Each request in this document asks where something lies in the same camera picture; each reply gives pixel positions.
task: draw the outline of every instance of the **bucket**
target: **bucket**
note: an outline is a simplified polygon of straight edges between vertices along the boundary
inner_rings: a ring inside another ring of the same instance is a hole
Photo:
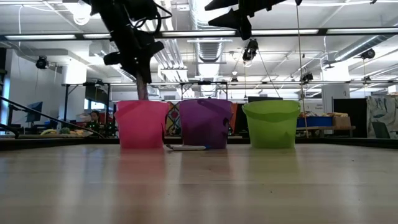
[[[122,149],[163,148],[167,103],[148,100],[120,101],[114,116]]]
[[[180,104],[183,143],[224,149],[232,117],[230,101],[218,99],[185,100]]]
[[[294,147],[300,103],[288,100],[257,101],[243,105],[243,111],[248,117],[252,147]]]

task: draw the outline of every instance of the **wall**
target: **wall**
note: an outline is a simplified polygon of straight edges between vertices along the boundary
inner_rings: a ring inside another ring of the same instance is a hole
[[[31,103],[43,101],[42,112],[57,117],[59,111],[60,97],[63,95],[64,88],[61,87],[62,75],[53,70],[39,70],[35,62],[18,57],[17,52],[12,49],[7,50],[6,60],[6,80],[9,82],[8,98],[16,103],[27,106]],[[27,126],[27,113],[15,111],[12,116],[13,124]],[[40,122],[44,124],[47,118],[42,117]]]

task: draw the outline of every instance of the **ceiling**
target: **ceiling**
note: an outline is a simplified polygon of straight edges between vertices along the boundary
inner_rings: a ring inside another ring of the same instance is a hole
[[[321,28],[321,27],[382,27],[388,26],[388,22],[393,20],[398,11],[398,2],[384,3],[377,2],[374,5],[356,4],[346,6],[328,6],[325,3],[342,3],[342,2],[363,2],[365,0],[334,0],[334,1],[315,1],[304,0],[303,5],[298,8],[300,28]],[[297,28],[296,7],[289,4],[294,1],[274,6],[269,12],[263,10],[256,13],[255,17],[250,18],[253,29],[292,29]],[[188,0],[174,0],[172,4],[172,24],[175,30],[190,30],[192,25],[190,22],[190,12],[186,10]],[[305,4],[319,4],[318,6],[306,6]],[[21,25],[21,34],[37,34],[37,33],[71,33],[71,32],[107,32],[100,18],[91,18],[90,21],[83,26],[76,25],[73,22],[73,14],[66,10],[61,4],[53,4],[52,7],[62,12],[54,12],[46,5],[33,5],[41,9],[31,7],[21,7],[16,5],[0,4],[0,34],[18,34],[19,21]],[[314,74],[314,79],[320,79],[321,63],[318,57],[324,56],[325,52],[331,53],[339,51],[358,39],[361,36],[328,36],[328,37],[301,37],[301,51],[299,50],[299,39],[297,37],[262,37],[257,38],[259,43],[259,51],[261,57],[257,55],[252,62],[252,66],[243,67],[241,60],[241,52],[246,46],[247,41],[239,38],[230,38],[232,42],[224,44],[223,59],[220,65],[220,72],[217,80],[230,80],[232,71],[237,71],[237,77],[240,82],[259,82],[267,81],[269,77],[267,71],[271,74],[271,78],[277,81],[291,80],[300,75],[299,68],[306,63],[310,63],[307,71]],[[177,39],[178,49],[182,55],[184,65],[188,69],[188,78],[190,80],[199,79],[197,72],[197,58],[195,56],[195,48],[193,44],[187,42],[188,39]],[[4,43],[15,48],[12,43]],[[22,50],[26,54],[34,52],[37,49],[66,49],[69,52],[84,59],[90,69],[88,76],[90,78],[102,78],[109,81],[120,81],[122,76],[118,71],[111,67],[103,65],[102,60],[95,56],[93,49],[106,49],[106,52],[113,51],[107,40],[98,41],[62,41],[62,42],[23,42]],[[376,51],[376,58],[398,49],[398,37],[395,36],[378,46],[373,48]],[[351,78],[361,78],[365,73],[371,73],[383,68],[387,68],[397,64],[398,54],[390,54],[381,57],[365,66],[365,70],[360,65],[363,64],[361,59],[352,58],[348,60],[349,74]],[[153,72],[154,82],[161,82],[157,76],[157,61],[153,58],[151,61],[151,70]],[[397,71],[387,73],[380,80],[388,80],[398,76]],[[232,88],[250,89],[250,93],[257,93],[263,88],[272,88],[272,86],[257,85],[238,85]],[[383,85],[377,86],[374,90],[385,88]]]

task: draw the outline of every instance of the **white pillar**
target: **white pillar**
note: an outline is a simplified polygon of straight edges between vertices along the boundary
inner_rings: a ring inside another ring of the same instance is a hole
[[[65,84],[82,84],[87,80],[87,68],[80,62],[71,61],[67,66],[62,68],[63,83]],[[63,119],[65,109],[65,91],[60,100],[60,119]],[[86,87],[78,86],[68,96],[67,120],[76,120],[78,114],[84,113],[85,110]]]
[[[334,68],[322,71],[323,81],[348,81],[349,70],[346,62],[335,63]],[[326,113],[333,112],[333,99],[349,98],[349,84],[330,84],[322,86],[323,107]]]

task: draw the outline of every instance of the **pink bucket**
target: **pink bucket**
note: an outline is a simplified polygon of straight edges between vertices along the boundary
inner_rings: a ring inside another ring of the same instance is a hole
[[[163,148],[167,103],[148,100],[120,101],[115,118],[122,149]]]

